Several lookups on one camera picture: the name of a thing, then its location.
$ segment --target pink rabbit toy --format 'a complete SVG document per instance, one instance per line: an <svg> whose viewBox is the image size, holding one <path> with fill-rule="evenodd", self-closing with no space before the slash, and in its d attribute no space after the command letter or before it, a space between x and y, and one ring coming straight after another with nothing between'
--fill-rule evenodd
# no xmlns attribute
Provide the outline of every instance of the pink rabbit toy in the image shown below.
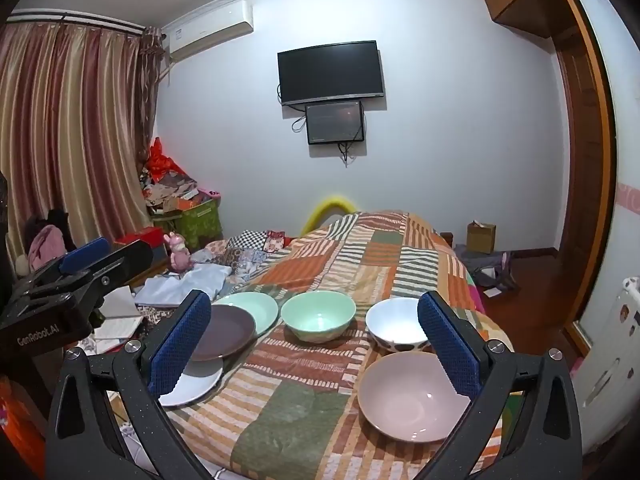
<svg viewBox="0 0 640 480"><path fill-rule="evenodd" d="M171 267L175 272L184 272L193 267L191 253L184 243L183 236L170 232L164 235L164 241L171 249Z"/></svg>

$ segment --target pink jacket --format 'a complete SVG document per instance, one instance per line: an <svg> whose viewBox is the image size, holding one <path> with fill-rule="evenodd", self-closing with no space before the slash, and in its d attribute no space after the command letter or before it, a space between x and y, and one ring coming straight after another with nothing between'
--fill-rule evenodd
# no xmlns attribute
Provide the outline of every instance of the pink jacket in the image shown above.
<svg viewBox="0 0 640 480"><path fill-rule="evenodd" d="M45 226L33 239L29 247L29 267L31 272L47 262L66 254L62 231L54 225Z"/></svg>

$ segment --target blue gripper pad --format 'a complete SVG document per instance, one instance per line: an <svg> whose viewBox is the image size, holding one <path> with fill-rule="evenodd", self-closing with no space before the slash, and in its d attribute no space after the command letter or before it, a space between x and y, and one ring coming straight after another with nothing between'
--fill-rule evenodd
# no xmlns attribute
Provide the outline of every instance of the blue gripper pad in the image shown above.
<svg viewBox="0 0 640 480"><path fill-rule="evenodd" d="M474 400L482 389L478 360L429 293L418 302L418 322L457 393Z"/></svg>
<svg viewBox="0 0 640 480"><path fill-rule="evenodd" d="M211 301L201 292L151 359L149 393L160 397L174 390L210 320Z"/></svg>
<svg viewBox="0 0 640 480"><path fill-rule="evenodd" d="M94 241L66 254L58 269L62 274L75 274L101 260L110 252L111 248L106 238L96 238Z"/></svg>

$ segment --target flat screen tv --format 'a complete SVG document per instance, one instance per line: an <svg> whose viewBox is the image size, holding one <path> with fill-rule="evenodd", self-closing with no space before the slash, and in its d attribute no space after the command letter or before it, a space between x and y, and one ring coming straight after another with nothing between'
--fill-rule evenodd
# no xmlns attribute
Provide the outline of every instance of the flat screen tv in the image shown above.
<svg viewBox="0 0 640 480"><path fill-rule="evenodd" d="M385 94L375 41L281 52L278 70L283 105Z"/></svg>

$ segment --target curtain rod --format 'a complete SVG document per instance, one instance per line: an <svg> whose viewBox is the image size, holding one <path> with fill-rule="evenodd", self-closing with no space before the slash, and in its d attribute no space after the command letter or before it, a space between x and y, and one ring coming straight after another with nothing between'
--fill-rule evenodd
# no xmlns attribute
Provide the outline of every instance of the curtain rod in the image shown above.
<svg viewBox="0 0 640 480"><path fill-rule="evenodd" d="M110 28L137 36L142 35L145 27L136 23L116 20L98 14L88 12L74 12L59 9L20 9L14 10L7 18L7 23L16 22L64 22L77 23L79 25L94 25L96 27Z"/></svg>

